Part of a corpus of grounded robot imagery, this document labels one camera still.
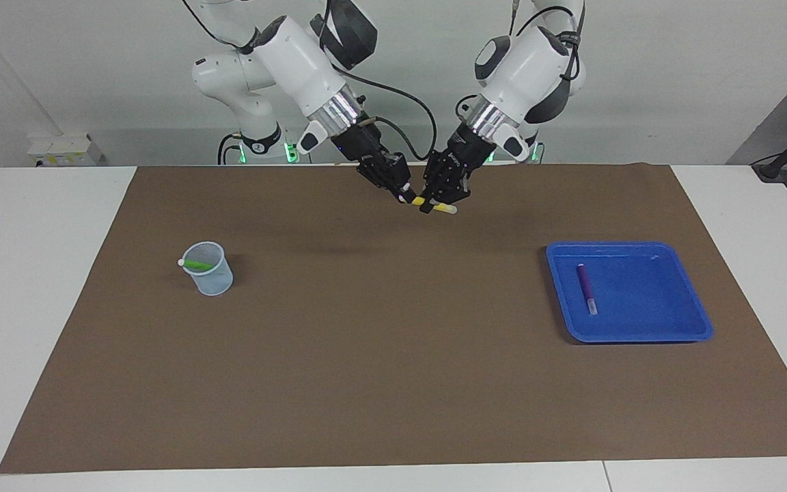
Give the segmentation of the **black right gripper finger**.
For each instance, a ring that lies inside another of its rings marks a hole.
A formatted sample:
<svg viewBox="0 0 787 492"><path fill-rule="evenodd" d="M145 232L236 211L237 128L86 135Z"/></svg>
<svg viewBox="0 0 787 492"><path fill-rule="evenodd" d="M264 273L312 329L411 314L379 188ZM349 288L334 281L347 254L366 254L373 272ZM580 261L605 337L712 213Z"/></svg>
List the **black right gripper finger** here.
<svg viewBox="0 0 787 492"><path fill-rule="evenodd" d="M360 156L358 172L399 202L409 203L409 166L404 155Z"/></svg>
<svg viewBox="0 0 787 492"><path fill-rule="evenodd" d="M382 165L382 187L393 194L413 194L411 172L404 155L385 155Z"/></svg>

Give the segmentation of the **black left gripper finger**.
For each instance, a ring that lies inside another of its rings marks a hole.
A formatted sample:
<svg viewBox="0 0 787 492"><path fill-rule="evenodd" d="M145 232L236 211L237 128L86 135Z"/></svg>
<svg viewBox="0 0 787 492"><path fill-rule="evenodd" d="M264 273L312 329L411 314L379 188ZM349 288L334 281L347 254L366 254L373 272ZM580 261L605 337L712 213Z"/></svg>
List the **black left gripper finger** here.
<svg viewBox="0 0 787 492"><path fill-rule="evenodd" d="M444 166L437 175L437 201L455 204L471 195L469 190L471 171L463 166Z"/></svg>
<svg viewBox="0 0 787 492"><path fill-rule="evenodd" d="M424 190L419 196L424 204L419 206L422 214L430 214L437 204L450 204L453 160L451 152L432 152L424 170Z"/></svg>

